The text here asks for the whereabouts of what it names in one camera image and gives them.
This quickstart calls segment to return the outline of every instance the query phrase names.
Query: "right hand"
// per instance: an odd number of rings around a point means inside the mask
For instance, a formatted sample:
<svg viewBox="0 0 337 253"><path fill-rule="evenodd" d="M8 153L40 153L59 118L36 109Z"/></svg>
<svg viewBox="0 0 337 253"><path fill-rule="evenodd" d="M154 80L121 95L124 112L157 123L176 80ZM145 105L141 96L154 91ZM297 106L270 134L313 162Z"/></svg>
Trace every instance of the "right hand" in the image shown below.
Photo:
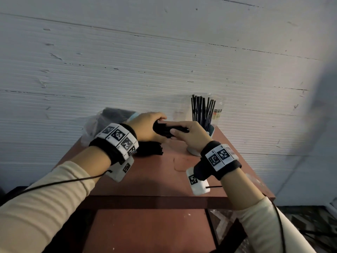
<svg viewBox="0 0 337 253"><path fill-rule="evenodd" d="M175 136L177 140L185 141L188 146L196 149L198 152L201 152L204 147L212 141L212 138L207 134L204 128L196 121L168 122L167 124L169 126L179 125L188 128L190 130L188 133L176 129L171 129L170 133Z"/></svg>

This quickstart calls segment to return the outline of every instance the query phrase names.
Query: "bundle of black straws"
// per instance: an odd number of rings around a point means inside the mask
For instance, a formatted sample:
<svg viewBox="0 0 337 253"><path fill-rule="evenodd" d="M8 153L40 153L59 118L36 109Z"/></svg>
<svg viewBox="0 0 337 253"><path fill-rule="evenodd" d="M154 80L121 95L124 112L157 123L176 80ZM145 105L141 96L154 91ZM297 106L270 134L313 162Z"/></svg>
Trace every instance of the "bundle of black straws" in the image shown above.
<svg viewBox="0 0 337 253"><path fill-rule="evenodd" d="M208 98L206 105L204 97L192 95L191 103L193 121L197 121L205 131L208 131L212 121L215 100Z"/></svg>

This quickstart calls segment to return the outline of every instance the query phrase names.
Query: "white marker block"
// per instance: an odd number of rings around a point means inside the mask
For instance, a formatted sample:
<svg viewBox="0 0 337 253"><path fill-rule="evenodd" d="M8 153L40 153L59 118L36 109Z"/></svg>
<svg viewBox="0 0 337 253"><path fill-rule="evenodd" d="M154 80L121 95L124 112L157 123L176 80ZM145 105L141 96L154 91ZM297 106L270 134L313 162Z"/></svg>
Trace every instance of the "white marker block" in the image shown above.
<svg viewBox="0 0 337 253"><path fill-rule="evenodd" d="M206 187L209 186L207 180L200 181L199 179L197 179L194 176L193 170L194 170L194 167L191 167L188 170L186 170L187 179L188 179L188 182L189 182L189 184L192 188L193 194L194 195L201 195L201 194L208 193L211 189L206 188Z"/></svg>
<svg viewBox="0 0 337 253"><path fill-rule="evenodd" d="M122 165L118 162L110 166L109 170L112 172L107 172L106 175L111 177L116 182L122 181L126 173L129 171L130 167L133 165L134 159L130 156Z"/></svg>

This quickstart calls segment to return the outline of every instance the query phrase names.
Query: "hand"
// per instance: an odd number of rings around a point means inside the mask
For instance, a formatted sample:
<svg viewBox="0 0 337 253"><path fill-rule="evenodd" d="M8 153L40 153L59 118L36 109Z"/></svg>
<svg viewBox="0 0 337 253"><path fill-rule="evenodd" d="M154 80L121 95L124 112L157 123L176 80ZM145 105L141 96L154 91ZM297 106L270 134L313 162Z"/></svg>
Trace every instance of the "hand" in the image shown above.
<svg viewBox="0 0 337 253"><path fill-rule="evenodd" d="M135 119L125 123L135 131L138 141L155 141L166 143L168 139L153 131L153 124L156 120L167 119L161 112L149 112L138 115Z"/></svg>
<svg viewBox="0 0 337 253"><path fill-rule="evenodd" d="M175 136L176 139L185 141L188 146L196 149L198 152L201 152L204 147L212 141L212 138L207 134L204 128L196 121L168 122L167 124L169 126L179 125L188 128L190 130L188 133L176 129L171 129L170 133Z"/></svg>

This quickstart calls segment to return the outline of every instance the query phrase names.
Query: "left hand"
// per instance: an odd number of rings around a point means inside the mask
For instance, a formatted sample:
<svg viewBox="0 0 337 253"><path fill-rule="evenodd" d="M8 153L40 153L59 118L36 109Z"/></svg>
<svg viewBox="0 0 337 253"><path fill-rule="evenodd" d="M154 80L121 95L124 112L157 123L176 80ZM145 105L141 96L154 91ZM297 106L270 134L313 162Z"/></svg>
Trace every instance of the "left hand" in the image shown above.
<svg viewBox="0 0 337 253"><path fill-rule="evenodd" d="M138 141L155 141L167 143L168 139L153 131L153 124L156 120L167 119L167 116L161 112L149 112L138 115L125 124L129 125L135 131Z"/></svg>

